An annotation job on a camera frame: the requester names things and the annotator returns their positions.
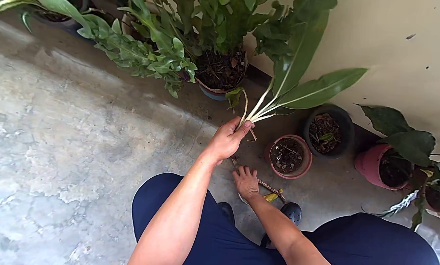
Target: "hand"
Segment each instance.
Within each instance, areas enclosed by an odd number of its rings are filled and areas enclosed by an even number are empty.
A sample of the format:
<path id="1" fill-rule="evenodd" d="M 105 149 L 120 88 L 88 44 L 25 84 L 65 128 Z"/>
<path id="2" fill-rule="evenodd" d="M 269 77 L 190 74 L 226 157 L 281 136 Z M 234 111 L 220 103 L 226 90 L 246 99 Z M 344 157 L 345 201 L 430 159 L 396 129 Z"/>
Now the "hand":
<path id="1" fill-rule="evenodd" d="M 215 133 L 213 138 L 204 150 L 204 153 L 213 159 L 217 165 L 224 159 L 232 156 L 240 145 L 241 139 L 254 128 L 251 121 L 246 121 L 241 127 L 235 131 L 236 126 L 240 123 L 240 117 L 223 124 Z"/>
<path id="2" fill-rule="evenodd" d="M 254 169 L 251 173 L 249 167 L 240 166 L 238 172 L 234 171 L 233 177 L 235 178 L 236 190 L 238 190 L 241 197 L 248 200 L 251 196 L 258 195 L 258 171 Z"/>

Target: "leg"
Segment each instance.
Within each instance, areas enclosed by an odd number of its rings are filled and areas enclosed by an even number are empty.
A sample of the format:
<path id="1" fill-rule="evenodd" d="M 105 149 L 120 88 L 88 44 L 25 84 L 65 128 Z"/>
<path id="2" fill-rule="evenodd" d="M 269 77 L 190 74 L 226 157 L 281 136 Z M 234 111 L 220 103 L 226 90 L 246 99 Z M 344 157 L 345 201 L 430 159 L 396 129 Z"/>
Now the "leg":
<path id="1" fill-rule="evenodd" d="M 333 265 L 439 265 L 417 233 L 371 214 L 340 217 L 304 235 Z"/>
<path id="2" fill-rule="evenodd" d="M 136 241 L 159 207 L 182 177 L 164 173 L 141 186 L 133 199 L 132 216 Z M 199 231 L 184 264 L 285 264 L 277 250 L 267 250 L 243 236 L 207 192 L 200 218 Z"/>

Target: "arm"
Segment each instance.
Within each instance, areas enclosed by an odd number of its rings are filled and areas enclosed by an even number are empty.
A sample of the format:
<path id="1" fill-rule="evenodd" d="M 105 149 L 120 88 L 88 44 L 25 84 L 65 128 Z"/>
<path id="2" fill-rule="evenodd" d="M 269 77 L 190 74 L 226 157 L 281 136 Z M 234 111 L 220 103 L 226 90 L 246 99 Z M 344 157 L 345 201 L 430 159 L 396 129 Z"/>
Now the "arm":
<path id="1" fill-rule="evenodd" d="M 235 128 L 240 117 L 221 126 L 178 186 L 153 216 L 128 265 L 182 264 L 187 258 L 202 214 L 213 168 L 238 149 L 252 124 Z"/>
<path id="2" fill-rule="evenodd" d="M 285 262 L 288 265 L 330 265 L 295 224 L 259 194 L 257 171 L 251 173 L 247 166 L 240 166 L 238 172 L 233 172 L 236 189 L 249 202 Z"/>

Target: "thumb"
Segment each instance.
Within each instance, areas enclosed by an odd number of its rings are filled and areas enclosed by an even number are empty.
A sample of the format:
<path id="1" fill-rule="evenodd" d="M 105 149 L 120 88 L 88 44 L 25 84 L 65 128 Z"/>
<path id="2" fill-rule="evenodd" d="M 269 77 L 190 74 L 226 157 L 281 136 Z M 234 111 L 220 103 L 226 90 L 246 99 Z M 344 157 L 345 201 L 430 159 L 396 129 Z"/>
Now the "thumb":
<path id="1" fill-rule="evenodd" d="M 245 121 L 240 128 L 233 134 L 233 137 L 241 141 L 243 137 L 249 132 L 251 129 L 252 123 L 251 121 Z"/>

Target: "wall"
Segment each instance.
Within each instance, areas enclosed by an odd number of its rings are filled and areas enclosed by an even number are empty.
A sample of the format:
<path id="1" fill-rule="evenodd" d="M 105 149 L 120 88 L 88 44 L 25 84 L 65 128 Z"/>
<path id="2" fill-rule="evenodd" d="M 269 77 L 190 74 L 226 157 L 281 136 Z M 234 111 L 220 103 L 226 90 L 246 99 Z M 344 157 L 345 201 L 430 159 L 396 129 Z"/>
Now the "wall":
<path id="1" fill-rule="evenodd" d="M 290 5 L 292 0 L 281 2 Z M 267 10 L 261 6 L 258 11 Z M 411 34 L 416 35 L 407 40 Z M 245 43 L 249 49 L 256 46 L 252 36 Z M 264 54 L 251 63 L 272 75 L 273 64 Z M 336 96 L 334 104 L 372 131 L 353 103 L 397 108 L 412 127 L 435 135 L 440 153 L 440 0 L 338 0 L 302 80 L 348 67 L 370 71 Z"/>

